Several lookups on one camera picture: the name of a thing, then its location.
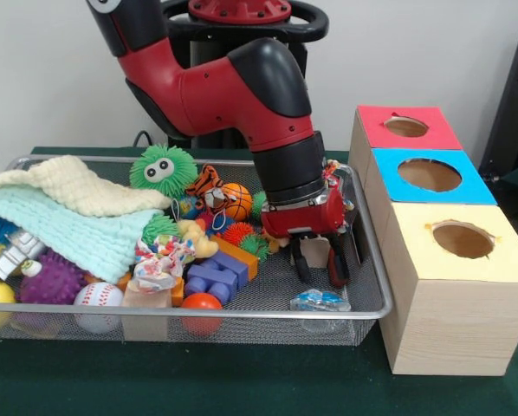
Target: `green tablecloth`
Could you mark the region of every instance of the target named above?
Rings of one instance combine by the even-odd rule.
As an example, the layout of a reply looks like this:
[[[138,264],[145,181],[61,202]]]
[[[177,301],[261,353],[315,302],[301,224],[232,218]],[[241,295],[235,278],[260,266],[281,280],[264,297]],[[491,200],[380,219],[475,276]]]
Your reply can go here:
[[[137,155],[140,150],[37,148]],[[246,159],[245,151],[194,153]],[[346,159],[345,153],[330,157]],[[518,414],[501,378],[392,375],[376,325],[357,348],[0,341],[0,414]]]

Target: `yellow cloth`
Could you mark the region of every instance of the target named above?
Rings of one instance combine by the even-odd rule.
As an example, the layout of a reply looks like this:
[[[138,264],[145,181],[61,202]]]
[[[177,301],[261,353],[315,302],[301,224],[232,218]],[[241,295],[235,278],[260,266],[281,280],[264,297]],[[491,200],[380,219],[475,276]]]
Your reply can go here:
[[[55,202],[88,217],[117,217],[171,205],[171,199],[159,191],[132,189],[102,179],[70,155],[46,160],[28,171],[0,173],[0,186],[4,185],[41,188]]]

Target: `black cable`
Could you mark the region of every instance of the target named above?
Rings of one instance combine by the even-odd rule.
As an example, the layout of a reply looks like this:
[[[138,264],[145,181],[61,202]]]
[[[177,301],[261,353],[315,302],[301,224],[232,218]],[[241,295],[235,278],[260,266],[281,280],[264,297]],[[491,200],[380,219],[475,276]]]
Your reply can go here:
[[[153,137],[146,130],[142,130],[141,132],[136,134],[136,139],[134,139],[132,147],[137,147],[138,146],[139,139],[141,139],[141,136],[145,136],[146,139],[147,139],[147,144],[149,146],[153,146]]]

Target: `mini basketball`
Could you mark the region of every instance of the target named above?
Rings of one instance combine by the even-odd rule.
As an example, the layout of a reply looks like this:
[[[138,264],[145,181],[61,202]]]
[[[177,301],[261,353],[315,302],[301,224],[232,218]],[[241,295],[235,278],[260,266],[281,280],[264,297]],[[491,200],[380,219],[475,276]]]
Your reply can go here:
[[[223,193],[228,199],[225,212],[236,221],[243,221],[251,213],[253,198],[249,191],[240,184],[225,184]]]

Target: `metal tray rim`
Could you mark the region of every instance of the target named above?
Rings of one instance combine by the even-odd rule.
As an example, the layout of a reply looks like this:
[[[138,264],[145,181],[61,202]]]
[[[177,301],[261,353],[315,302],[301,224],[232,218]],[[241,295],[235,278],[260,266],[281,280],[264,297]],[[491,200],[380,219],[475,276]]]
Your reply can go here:
[[[12,160],[7,170],[17,169],[25,163],[47,160],[57,157],[53,154],[30,154]],[[80,156],[84,161],[112,162],[112,163],[133,163],[137,158],[121,156]],[[227,160],[227,159],[196,159],[198,164],[211,163],[221,166],[253,166],[251,160]],[[315,312],[315,311],[283,311],[283,310],[202,310],[202,309],[148,309],[148,308],[124,308],[107,307],[104,313],[102,307],[74,306],[74,305],[33,305],[25,303],[0,303],[0,312],[32,312],[32,313],[53,313],[53,314],[87,314],[87,315],[141,315],[141,316],[199,316],[199,317],[221,317],[221,318],[263,318],[263,319],[334,319],[334,320],[376,320],[388,315],[393,307],[392,290],[386,274],[385,264],[380,254],[379,244],[372,226],[371,215],[367,208],[365,194],[360,185],[359,175],[354,169],[349,172],[353,177],[353,189],[355,191],[355,204],[360,212],[363,229],[366,234],[366,241],[372,256],[372,265],[379,284],[383,306],[381,309],[369,312]]]

